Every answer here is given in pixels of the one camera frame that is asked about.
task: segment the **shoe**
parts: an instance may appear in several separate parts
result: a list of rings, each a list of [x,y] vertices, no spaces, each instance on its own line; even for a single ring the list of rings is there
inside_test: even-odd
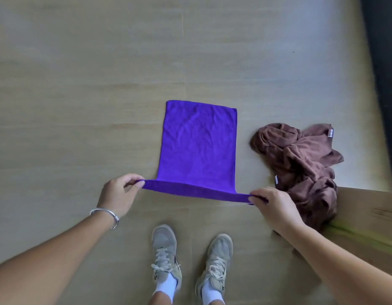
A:
[[[182,286],[182,271],[176,260],[176,237],[168,225],[160,225],[152,232],[152,248],[156,256],[153,268],[153,281],[164,282],[169,273],[178,281],[175,293]]]
[[[196,282],[196,297],[202,302],[202,288],[204,283],[209,280],[212,287],[224,296],[227,272],[229,271],[230,261],[233,257],[233,241],[227,234],[219,234],[210,243],[207,250],[206,269]]]

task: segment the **leg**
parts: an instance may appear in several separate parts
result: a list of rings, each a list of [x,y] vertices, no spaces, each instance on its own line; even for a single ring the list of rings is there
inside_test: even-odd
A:
[[[156,227],[152,233],[152,248],[156,256],[153,280],[156,289],[149,305],[171,305],[173,296],[182,285],[182,272],[176,260],[176,237],[168,225]]]
[[[207,251],[206,269],[195,287],[203,305],[224,305],[224,282],[233,257],[233,241],[226,234],[218,235]]]

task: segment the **purple cloth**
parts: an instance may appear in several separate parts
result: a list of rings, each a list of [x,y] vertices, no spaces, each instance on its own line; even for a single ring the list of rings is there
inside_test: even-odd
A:
[[[237,110],[166,103],[158,176],[143,188],[167,194],[249,203],[235,191]]]

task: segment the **person's left hand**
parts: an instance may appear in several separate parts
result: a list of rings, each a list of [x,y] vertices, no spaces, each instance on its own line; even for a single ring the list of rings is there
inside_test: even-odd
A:
[[[123,217],[130,210],[137,192],[145,184],[145,181],[138,183],[135,181],[143,179],[138,174],[129,173],[108,181],[101,191],[97,207],[108,209],[119,218]],[[124,187],[127,184],[132,187],[126,192]]]

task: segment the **crumpled brown fabric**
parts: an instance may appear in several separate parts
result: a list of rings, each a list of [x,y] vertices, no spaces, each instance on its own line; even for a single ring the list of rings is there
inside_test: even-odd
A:
[[[330,129],[330,124],[299,130],[273,123],[260,128],[250,142],[277,175],[276,188],[291,196],[303,221],[316,230],[336,215],[337,185],[330,166],[344,161],[331,148]]]

